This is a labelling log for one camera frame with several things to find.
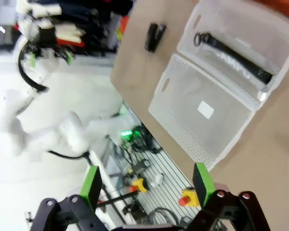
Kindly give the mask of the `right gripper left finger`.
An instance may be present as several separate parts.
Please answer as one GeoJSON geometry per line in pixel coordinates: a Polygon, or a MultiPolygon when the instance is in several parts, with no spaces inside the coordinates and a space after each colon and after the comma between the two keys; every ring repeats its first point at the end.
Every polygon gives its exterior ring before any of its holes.
{"type": "Polygon", "coordinates": [[[102,179],[100,169],[91,166],[79,194],[58,202],[53,198],[41,201],[36,213],[37,231],[65,231],[76,224],[82,231],[102,231],[104,224],[96,216],[102,179]]]}

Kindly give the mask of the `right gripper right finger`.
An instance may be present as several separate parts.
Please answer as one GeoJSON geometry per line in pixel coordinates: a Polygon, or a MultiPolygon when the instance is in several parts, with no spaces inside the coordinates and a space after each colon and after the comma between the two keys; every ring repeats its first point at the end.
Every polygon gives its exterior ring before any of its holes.
{"type": "Polygon", "coordinates": [[[204,163],[195,163],[193,184],[201,210],[190,223],[191,231],[212,231],[220,219],[230,221],[236,231],[269,231],[270,227],[256,195],[251,191],[233,195],[216,189],[204,163]]]}

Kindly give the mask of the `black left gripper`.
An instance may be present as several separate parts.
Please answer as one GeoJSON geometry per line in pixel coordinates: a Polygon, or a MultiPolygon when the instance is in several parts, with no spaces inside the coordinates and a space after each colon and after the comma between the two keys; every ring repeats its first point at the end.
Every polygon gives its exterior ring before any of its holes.
{"type": "Polygon", "coordinates": [[[68,49],[61,49],[57,37],[55,35],[55,28],[41,28],[39,27],[39,33],[36,40],[36,48],[27,47],[26,59],[31,67],[36,66],[36,58],[43,57],[43,52],[46,49],[51,49],[54,52],[55,57],[60,57],[68,65],[72,64],[74,60],[73,53],[68,49]]]}

